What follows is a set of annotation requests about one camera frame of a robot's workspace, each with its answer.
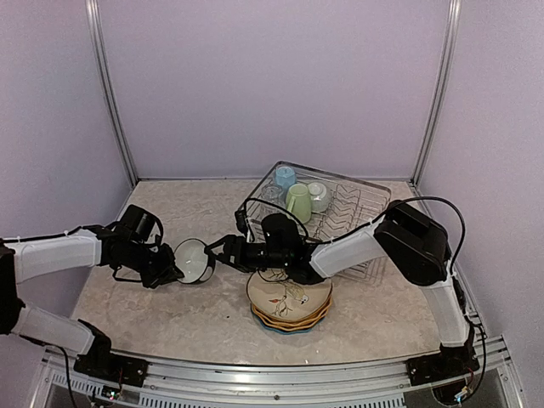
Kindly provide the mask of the dark blue bowl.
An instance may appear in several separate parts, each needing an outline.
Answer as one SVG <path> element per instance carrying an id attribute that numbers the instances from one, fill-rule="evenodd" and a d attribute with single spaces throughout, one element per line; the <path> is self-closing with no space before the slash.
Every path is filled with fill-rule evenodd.
<path id="1" fill-rule="evenodd" d="M 216 261 L 205 253 L 206 243 L 197 238 L 189 238 L 180 242 L 175 250 L 175 266 L 181 275 L 178 282 L 185 285 L 198 285 L 210 280 L 213 276 Z"/>

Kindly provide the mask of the beige plate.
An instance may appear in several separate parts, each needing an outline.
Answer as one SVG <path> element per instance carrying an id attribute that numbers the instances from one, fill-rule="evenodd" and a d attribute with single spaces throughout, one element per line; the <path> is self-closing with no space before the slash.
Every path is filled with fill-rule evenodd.
<path id="1" fill-rule="evenodd" d="M 267 315 L 298 319 L 314 313 L 332 294 L 332 281 L 303 285 L 278 269 L 256 272 L 246 282 L 250 303 Z"/>

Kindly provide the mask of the yellow dotted plate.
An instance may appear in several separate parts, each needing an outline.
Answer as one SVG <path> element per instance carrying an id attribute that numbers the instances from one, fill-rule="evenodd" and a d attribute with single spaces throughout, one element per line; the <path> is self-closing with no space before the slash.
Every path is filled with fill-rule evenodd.
<path id="1" fill-rule="evenodd" d="M 308 314 L 304 317 L 301 317 L 295 320 L 293 319 L 288 320 L 285 318 L 274 317 L 272 314 L 265 314 L 262 310 L 260 310 L 254 305 L 251 306 L 251 310 L 255 310 L 258 314 L 262 315 L 266 320 L 271 321 L 273 323 L 277 322 L 279 325 L 283 325 L 283 326 L 299 326 L 299 325 L 302 325 L 306 321 L 314 320 L 318 317 L 321 317 L 322 315 L 326 315 L 331 306 L 332 306 L 332 297 L 329 297 L 314 313 Z"/>
<path id="2" fill-rule="evenodd" d="M 260 322 L 268 328 L 279 330 L 280 332 L 301 332 L 313 328 L 324 320 L 330 308 L 331 306 L 324 307 L 314 317 L 309 317 L 298 322 L 273 320 L 254 306 L 251 307 L 251 311 L 260 320 Z"/>

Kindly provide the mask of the green mug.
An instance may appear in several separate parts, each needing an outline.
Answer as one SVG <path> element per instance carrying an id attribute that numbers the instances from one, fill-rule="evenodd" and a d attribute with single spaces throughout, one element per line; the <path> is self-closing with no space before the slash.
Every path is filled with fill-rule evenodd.
<path id="1" fill-rule="evenodd" d="M 296 183 L 289 188 L 286 194 L 286 209 L 302 224 L 311 219 L 311 199 L 306 184 Z"/>

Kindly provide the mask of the blue dotted plate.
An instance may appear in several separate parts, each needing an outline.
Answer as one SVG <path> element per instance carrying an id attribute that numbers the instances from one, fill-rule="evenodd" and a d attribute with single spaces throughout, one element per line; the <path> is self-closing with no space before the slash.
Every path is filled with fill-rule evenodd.
<path id="1" fill-rule="evenodd" d="M 285 334 L 309 332 L 326 318 L 326 315 L 324 314 L 321 317 L 310 321 L 308 324 L 294 326 L 294 327 L 287 327 L 287 326 L 280 326 L 280 325 L 269 323 L 262 315 L 258 314 L 255 310 L 252 310 L 252 316 L 256 320 L 259 321 L 259 323 L 261 324 L 263 328 L 267 330 L 271 330 L 273 332 L 279 332 L 279 333 L 285 333 Z"/>

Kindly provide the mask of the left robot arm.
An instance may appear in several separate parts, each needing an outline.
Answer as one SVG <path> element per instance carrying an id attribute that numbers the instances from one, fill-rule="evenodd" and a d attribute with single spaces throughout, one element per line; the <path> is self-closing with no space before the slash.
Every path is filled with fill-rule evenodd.
<path id="1" fill-rule="evenodd" d="M 68 269 L 108 266 L 138 273 L 138 283 L 154 289 L 183 278 L 173 249 L 163 240 L 160 219 L 135 205 L 107 226 L 77 227 L 57 235 L 1 241 L 1 333 L 70 350 L 103 378 L 113 377 L 119 360 L 111 340 L 96 327 L 25 303 L 17 286 Z"/>

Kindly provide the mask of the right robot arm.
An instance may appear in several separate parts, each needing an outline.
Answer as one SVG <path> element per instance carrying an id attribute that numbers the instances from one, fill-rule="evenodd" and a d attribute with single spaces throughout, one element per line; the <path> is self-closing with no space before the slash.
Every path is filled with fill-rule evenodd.
<path id="1" fill-rule="evenodd" d="M 459 253 L 447 230 L 415 209 L 412 199 L 392 201 L 374 219 L 326 241 L 312 241 L 292 212 L 279 209 L 263 218 L 264 240 L 257 242 L 247 210 L 235 213 L 238 235 L 226 235 L 204 252 L 245 273 L 282 269 L 288 279 L 314 285 L 374 258 L 389 258 L 412 285 L 422 290 L 439 330 L 435 370 L 453 377 L 473 360 L 475 325 L 466 314 L 466 297 L 453 270 Z"/>

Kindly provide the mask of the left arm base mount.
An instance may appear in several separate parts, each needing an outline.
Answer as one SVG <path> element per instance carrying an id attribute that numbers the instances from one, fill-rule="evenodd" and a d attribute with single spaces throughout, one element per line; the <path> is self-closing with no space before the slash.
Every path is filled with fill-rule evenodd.
<path id="1" fill-rule="evenodd" d="M 102 360 L 78 356 L 74 364 L 74 370 L 78 373 L 118 385 L 138 388 L 144 384 L 148 367 L 149 363 L 146 360 L 119 354 L 108 354 Z"/>

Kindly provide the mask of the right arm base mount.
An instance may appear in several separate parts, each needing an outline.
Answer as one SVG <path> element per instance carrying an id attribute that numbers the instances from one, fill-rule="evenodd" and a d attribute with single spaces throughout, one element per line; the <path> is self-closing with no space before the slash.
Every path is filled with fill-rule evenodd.
<path id="1" fill-rule="evenodd" d="M 480 368 L 477 358 L 463 360 L 442 354 L 426 354 L 408 359 L 405 363 L 411 386 L 435 383 L 469 374 Z"/>

